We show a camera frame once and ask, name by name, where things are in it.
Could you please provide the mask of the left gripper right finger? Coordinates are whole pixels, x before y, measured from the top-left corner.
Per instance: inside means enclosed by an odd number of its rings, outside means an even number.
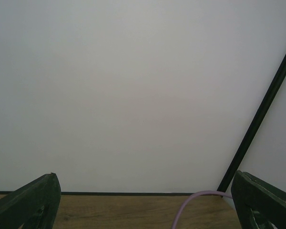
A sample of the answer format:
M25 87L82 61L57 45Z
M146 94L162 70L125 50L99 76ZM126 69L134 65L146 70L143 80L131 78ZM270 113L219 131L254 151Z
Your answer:
M231 193L243 229L286 229L286 192L238 170Z

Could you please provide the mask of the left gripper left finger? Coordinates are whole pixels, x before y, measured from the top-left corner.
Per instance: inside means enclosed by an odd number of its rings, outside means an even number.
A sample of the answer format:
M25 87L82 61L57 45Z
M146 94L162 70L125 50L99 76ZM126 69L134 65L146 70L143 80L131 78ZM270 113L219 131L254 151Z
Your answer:
M51 229L60 199L57 175L45 174L0 199L0 229Z

